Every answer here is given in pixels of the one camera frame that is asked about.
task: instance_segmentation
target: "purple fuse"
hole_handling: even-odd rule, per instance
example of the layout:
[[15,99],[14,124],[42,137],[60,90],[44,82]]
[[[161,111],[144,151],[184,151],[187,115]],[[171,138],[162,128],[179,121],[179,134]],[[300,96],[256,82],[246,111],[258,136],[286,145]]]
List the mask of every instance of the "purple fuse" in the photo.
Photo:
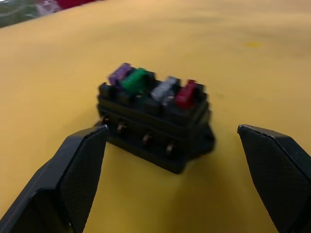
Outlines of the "purple fuse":
[[126,78],[126,74],[131,71],[133,68],[131,67],[131,64],[123,63],[115,72],[113,72],[109,76],[109,81],[111,85],[114,85],[117,88],[122,88],[119,84],[121,80]]

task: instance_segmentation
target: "red object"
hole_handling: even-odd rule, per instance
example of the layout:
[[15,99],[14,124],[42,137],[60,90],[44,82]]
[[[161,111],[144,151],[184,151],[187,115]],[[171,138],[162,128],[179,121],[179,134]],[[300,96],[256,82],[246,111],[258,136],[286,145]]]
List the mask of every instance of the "red object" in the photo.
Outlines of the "red object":
[[58,5],[63,9],[80,6],[94,0],[56,0]]
[[184,86],[175,98],[176,105],[181,109],[190,108],[192,105],[192,96],[197,83],[195,80],[188,80],[187,85]]

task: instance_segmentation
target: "green fuse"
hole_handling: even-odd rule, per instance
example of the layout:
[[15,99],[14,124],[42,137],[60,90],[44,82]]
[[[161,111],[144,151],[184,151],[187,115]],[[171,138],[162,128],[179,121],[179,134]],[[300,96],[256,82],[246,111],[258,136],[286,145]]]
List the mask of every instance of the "green fuse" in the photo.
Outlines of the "green fuse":
[[145,90],[145,75],[147,75],[146,70],[138,68],[126,79],[122,80],[120,84],[126,92],[132,95],[137,95]]

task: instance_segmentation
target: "yellow table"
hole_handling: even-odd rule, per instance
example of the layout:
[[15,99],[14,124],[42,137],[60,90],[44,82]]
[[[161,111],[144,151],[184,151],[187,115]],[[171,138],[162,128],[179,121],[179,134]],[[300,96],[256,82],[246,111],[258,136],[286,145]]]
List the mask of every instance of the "yellow table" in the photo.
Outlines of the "yellow table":
[[0,30],[0,216],[120,63],[207,86],[216,150],[181,175],[107,144],[86,233],[276,233],[239,124],[311,152],[311,3],[107,0]]

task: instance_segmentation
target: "fuse box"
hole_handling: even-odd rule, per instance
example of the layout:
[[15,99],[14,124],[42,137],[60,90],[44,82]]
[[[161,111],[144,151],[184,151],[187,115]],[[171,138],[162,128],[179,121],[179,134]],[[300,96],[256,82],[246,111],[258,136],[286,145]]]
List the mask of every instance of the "fuse box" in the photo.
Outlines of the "fuse box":
[[99,87],[101,124],[108,142],[157,166],[180,173],[188,160],[210,152],[215,137],[205,86],[122,64]]

